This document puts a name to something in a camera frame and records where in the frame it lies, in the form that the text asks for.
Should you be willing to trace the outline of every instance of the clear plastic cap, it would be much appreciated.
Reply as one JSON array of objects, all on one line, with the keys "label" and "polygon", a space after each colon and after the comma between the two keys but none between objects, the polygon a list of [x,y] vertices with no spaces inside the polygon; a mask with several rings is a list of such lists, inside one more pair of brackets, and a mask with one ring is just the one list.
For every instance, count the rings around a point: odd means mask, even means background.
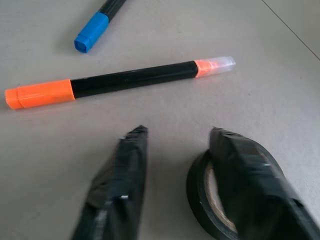
[{"label": "clear plastic cap", "polygon": [[236,66],[236,61],[232,56],[195,60],[194,62],[198,67],[196,78],[228,72]]}]

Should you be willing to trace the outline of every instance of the blue cap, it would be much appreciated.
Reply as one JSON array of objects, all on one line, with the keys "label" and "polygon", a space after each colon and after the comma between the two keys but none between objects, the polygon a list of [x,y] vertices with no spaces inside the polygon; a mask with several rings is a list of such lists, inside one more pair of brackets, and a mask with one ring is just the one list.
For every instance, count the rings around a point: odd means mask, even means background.
[{"label": "blue cap", "polygon": [[74,40],[75,48],[82,53],[89,52],[108,25],[108,16],[96,12]]}]

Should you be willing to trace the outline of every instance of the blue marker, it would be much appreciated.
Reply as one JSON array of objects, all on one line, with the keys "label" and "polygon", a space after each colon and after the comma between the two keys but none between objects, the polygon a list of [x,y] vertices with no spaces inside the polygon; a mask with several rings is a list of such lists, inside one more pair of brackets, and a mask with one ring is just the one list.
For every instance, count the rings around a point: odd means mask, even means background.
[{"label": "blue marker", "polygon": [[107,0],[78,34],[74,40],[75,48],[82,53],[89,52],[125,1]]}]

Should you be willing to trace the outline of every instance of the orange highlighter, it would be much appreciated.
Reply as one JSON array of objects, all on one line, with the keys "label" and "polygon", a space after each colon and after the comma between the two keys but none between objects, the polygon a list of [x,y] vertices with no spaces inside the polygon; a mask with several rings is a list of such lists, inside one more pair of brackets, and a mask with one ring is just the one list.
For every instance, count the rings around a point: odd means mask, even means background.
[{"label": "orange highlighter", "polygon": [[64,79],[5,90],[5,101],[12,109],[74,101],[77,98],[161,84],[182,79],[205,77],[232,70],[231,56],[156,66],[80,79]]}]

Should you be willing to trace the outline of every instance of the black electrical tape roll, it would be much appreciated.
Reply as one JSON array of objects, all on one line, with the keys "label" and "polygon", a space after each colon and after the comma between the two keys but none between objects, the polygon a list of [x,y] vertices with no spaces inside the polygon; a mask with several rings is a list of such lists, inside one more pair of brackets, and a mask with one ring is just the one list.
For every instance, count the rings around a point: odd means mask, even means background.
[{"label": "black electrical tape roll", "polygon": [[[259,153],[283,175],[272,155],[259,143],[254,143]],[[220,204],[211,160],[211,154],[206,151],[194,161],[188,172],[186,194],[189,205],[197,221],[212,237],[217,240],[239,240],[234,224],[225,216]],[[212,184],[215,185],[215,192],[210,190]]]}]

